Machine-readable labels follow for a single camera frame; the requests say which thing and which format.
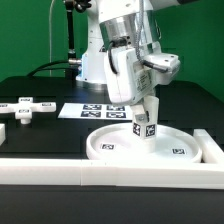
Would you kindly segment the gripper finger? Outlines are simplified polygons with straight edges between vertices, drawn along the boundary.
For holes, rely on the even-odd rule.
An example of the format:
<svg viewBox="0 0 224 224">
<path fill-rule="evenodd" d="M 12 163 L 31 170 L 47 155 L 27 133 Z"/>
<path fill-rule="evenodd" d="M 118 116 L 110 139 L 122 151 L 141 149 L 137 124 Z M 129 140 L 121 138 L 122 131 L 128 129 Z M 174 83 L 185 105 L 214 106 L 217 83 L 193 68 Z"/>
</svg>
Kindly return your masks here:
<svg viewBox="0 0 224 224">
<path fill-rule="evenodd" d="M 148 111 L 144 108 L 143 105 L 136 106 L 135 119 L 139 123 L 148 123 L 149 122 Z"/>
</svg>

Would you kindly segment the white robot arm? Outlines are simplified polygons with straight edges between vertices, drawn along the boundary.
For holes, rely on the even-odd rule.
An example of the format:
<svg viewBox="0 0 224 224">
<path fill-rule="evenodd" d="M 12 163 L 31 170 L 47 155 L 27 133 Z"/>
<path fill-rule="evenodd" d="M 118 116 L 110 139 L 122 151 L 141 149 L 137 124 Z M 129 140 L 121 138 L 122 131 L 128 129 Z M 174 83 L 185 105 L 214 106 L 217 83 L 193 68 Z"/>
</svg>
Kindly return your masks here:
<svg viewBox="0 0 224 224">
<path fill-rule="evenodd" d="M 88 47 L 77 80 L 88 87 L 106 87 L 112 104 L 131 107 L 134 122 L 153 122 L 149 97 L 180 68 L 176 55 L 161 51 L 154 13 L 195 1 L 77 0 L 88 14 Z"/>
</svg>

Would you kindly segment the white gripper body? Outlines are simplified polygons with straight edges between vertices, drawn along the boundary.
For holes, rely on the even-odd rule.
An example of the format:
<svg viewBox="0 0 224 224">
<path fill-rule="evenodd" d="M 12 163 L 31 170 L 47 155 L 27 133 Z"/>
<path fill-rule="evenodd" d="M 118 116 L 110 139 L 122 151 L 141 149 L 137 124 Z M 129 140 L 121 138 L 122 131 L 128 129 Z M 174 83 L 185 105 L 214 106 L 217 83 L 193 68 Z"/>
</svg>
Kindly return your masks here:
<svg viewBox="0 0 224 224">
<path fill-rule="evenodd" d="M 135 49 L 109 44 L 104 58 L 109 98 L 114 105 L 134 105 L 147 95 L 154 95 L 152 70 L 138 61 Z"/>
</svg>

